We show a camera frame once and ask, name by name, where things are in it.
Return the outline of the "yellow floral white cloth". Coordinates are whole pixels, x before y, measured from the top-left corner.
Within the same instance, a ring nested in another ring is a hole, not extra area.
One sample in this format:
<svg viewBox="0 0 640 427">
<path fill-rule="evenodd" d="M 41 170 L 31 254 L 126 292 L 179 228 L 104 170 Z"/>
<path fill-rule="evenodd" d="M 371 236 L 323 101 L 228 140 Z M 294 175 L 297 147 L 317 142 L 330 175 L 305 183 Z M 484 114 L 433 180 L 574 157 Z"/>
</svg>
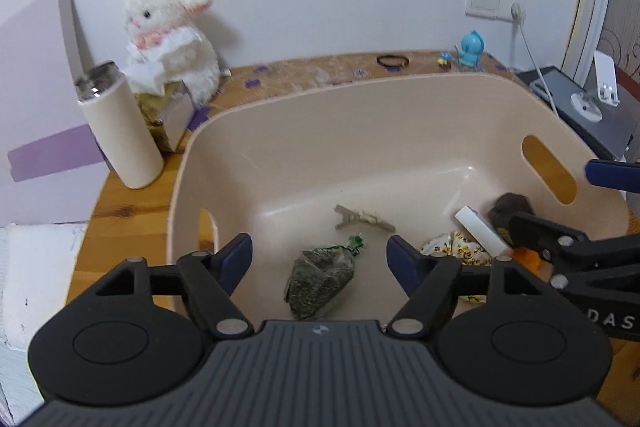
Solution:
<svg viewBox="0 0 640 427">
<path fill-rule="evenodd" d="M 423 256 L 451 256 L 459 259 L 466 267 L 490 267 L 491 255 L 485 248 L 458 231 L 448 232 L 430 239 L 421 248 Z"/>
</svg>

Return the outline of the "orange plastic object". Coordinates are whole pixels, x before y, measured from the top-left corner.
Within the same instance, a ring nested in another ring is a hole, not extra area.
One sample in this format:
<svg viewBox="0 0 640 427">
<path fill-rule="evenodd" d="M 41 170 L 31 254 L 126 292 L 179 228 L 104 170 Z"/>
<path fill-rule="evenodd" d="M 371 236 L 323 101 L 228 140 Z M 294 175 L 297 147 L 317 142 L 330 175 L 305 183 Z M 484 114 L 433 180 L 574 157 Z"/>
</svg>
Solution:
<svg viewBox="0 0 640 427">
<path fill-rule="evenodd" d="M 534 273 L 538 279 L 549 280 L 548 263 L 539 257 L 537 251 L 525 247 L 516 247 L 512 251 L 512 259 L 521 263 L 530 272 Z"/>
</svg>

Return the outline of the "white blue card box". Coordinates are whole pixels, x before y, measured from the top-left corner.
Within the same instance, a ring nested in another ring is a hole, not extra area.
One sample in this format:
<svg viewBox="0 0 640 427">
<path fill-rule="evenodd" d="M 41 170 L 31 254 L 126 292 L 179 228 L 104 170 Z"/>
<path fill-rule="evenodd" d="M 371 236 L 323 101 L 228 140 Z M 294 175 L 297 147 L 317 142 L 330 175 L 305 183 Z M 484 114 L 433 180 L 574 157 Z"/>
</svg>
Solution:
<svg viewBox="0 0 640 427">
<path fill-rule="evenodd" d="M 475 209 L 464 206 L 454 214 L 454 219 L 487 251 L 490 257 L 512 256 L 512 248 Z"/>
</svg>

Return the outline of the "beige bear hair clip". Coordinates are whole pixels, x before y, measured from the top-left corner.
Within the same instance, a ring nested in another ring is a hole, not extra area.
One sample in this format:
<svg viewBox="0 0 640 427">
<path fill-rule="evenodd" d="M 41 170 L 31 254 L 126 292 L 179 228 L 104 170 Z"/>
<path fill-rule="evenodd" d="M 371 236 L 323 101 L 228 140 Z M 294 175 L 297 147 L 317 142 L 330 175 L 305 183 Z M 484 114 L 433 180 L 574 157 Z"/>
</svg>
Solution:
<svg viewBox="0 0 640 427">
<path fill-rule="evenodd" d="M 334 211 L 341 216 L 341 221 L 335 225 L 337 230 L 341 230 L 351 225 L 370 225 L 387 233 L 395 233 L 396 228 L 388 221 L 381 218 L 374 212 L 364 210 L 351 210 L 342 205 L 336 205 Z"/>
</svg>

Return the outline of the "green dried herb bag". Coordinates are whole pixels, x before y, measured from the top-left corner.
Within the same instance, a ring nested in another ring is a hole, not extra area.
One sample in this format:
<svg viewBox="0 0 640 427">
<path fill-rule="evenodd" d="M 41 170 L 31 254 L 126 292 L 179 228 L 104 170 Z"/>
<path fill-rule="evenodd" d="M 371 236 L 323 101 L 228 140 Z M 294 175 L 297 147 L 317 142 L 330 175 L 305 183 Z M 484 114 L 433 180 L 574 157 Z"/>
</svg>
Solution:
<svg viewBox="0 0 640 427">
<path fill-rule="evenodd" d="M 363 248 L 362 237 L 353 235 L 344 245 L 309 249 L 294 260 L 283 296 L 294 320 L 313 320 L 332 305 L 354 278 Z"/>
</svg>

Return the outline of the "black small carton box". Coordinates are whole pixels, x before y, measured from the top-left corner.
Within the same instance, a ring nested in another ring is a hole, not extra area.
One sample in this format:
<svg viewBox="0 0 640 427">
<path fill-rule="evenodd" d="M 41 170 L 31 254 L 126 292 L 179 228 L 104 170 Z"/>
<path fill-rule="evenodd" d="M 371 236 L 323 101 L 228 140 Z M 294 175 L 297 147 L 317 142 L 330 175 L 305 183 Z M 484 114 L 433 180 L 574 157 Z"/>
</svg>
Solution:
<svg viewBox="0 0 640 427">
<path fill-rule="evenodd" d="M 506 232 L 511 218 L 518 212 L 533 216 L 535 211 L 528 198 L 521 194 L 506 193 L 498 197 L 489 209 L 487 218 L 497 232 Z"/>
</svg>

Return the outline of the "white phone stand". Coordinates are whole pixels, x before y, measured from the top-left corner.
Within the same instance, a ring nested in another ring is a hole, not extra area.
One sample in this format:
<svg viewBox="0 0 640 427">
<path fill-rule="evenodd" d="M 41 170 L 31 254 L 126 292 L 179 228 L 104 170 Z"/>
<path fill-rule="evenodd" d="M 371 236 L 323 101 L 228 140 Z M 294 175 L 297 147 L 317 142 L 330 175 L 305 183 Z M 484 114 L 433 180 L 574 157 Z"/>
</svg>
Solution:
<svg viewBox="0 0 640 427">
<path fill-rule="evenodd" d="M 620 97 L 617 91 L 616 65 L 612 57 L 600 51 L 594 52 L 593 72 L 596 87 L 573 93 L 570 101 L 580 117 L 597 124 L 603 118 L 600 106 L 615 108 L 620 105 Z"/>
</svg>

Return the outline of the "beige plastic storage basket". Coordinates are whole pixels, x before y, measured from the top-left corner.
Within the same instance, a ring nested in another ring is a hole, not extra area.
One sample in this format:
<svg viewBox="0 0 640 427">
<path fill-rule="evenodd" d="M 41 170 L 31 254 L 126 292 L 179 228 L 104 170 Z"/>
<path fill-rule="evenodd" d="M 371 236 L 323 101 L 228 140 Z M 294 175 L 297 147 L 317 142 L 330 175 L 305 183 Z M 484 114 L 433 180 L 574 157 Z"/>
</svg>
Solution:
<svg viewBox="0 0 640 427">
<path fill-rule="evenodd" d="M 386 234 L 340 227 L 338 210 L 364 210 L 413 246 L 457 228 L 463 207 L 487 211 L 506 193 L 536 215 L 592 239 L 623 235 L 620 193 L 590 185 L 590 148 L 539 98 L 488 74 L 363 81 L 235 107 L 210 118 L 186 147 L 169 211 L 167 257 L 213 242 L 253 239 L 233 300 L 254 323 L 288 319 L 284 288 L 302 251 L 364 240 L 333 320 L 390 318 L 406 295 L 386 265 Z"/>
</svg>

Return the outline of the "white bed sheet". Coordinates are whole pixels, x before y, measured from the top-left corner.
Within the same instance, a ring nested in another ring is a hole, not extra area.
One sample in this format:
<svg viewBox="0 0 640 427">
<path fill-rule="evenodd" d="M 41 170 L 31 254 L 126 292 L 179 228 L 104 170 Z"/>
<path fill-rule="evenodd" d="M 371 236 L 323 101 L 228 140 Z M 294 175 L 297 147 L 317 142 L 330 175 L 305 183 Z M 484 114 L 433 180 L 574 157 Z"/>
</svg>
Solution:
<svg viewBox="0 0 640 427">
<path fill-rule="evenodd" d="M 35 332 L 64 307 L 85 223 L 1 229 L 1 421 L 19 424 L 42 403 L 27 364 Z"/>
</svg>

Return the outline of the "tissue box with tissue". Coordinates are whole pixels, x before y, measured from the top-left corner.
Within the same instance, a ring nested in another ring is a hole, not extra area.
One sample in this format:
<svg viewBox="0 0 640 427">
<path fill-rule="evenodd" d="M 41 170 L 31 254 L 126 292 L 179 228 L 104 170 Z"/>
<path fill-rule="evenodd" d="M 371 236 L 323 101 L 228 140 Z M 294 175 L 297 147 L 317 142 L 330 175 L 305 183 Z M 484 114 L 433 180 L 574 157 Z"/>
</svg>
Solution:
<svg viewBox="0 0 640 427">
<path fill-rule="evenodd" d="M 169 80 L 158 63 L 132 64 L 124 73 L 156 145 L 163 153 L 175 153 L 195 115 L 188 87 Z"/>
</svg>

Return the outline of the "blue bird figurine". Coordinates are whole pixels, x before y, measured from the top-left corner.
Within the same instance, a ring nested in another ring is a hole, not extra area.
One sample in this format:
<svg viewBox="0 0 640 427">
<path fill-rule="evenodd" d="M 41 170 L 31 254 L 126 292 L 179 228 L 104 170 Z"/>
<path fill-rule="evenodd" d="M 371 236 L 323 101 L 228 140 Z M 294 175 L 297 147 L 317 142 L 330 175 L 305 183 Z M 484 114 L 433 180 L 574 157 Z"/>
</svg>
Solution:
<svg viewBox="0 0 640 427">
<path fill-rule="evenodd" d="M 480 64 L 480 59 L 484 53 L 484 39 L 478 31 L 472 30 L 461 39 L 454 49 L 456 50 L 457 61 L 461 66 L 475 68 Z"/>
</svg>

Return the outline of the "small mushroom figurine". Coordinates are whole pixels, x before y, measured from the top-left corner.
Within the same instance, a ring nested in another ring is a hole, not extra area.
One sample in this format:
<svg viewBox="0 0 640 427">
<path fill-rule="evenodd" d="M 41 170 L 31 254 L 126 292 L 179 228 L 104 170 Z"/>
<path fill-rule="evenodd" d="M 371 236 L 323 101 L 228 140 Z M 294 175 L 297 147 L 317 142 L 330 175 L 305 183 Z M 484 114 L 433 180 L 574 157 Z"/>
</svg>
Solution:
<svg viewBox="0 0 640 427">
<path fill-rule="evenodd" d="M 448 52 L 442 52 L 437 57 L 437 64 L 442 69 L 450 69 L 451 68 L 451 60 L 452 60 L 452 57 Z"/>
</svg>

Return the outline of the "cream thermos bottle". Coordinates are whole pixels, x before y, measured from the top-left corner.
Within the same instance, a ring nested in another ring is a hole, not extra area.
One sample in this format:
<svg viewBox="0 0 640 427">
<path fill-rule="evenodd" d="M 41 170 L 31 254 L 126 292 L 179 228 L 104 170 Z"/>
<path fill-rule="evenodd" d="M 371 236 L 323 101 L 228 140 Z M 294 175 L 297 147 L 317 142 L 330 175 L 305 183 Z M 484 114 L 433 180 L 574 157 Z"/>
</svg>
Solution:
<svg viewBox="0 0 640 427">
<path fill-rule="evenodd" d="M 74 86 L 94 139 L 120 181 L 134 190 L 151 184 L 164 161 L 124 73 L 113 61 L 105 62 Z"/>
</svg>

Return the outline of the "white plush bunny toy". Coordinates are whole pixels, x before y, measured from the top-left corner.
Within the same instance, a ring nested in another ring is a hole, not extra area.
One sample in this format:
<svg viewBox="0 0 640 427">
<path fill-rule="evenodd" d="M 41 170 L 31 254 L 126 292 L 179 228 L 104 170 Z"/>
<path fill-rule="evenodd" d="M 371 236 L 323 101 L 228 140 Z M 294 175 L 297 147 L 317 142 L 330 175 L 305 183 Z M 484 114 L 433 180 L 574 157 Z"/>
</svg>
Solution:
<svg viewBox="0 0 640 427">
<path fill-rule="evenodd" d="M 218 55 L 195 17 L 212 0 L 124 0 L 127 50 L 125 75 L 134 93 L 163 96 L 182 82 L 196 106 L 218 91 Z"/>
</svg>

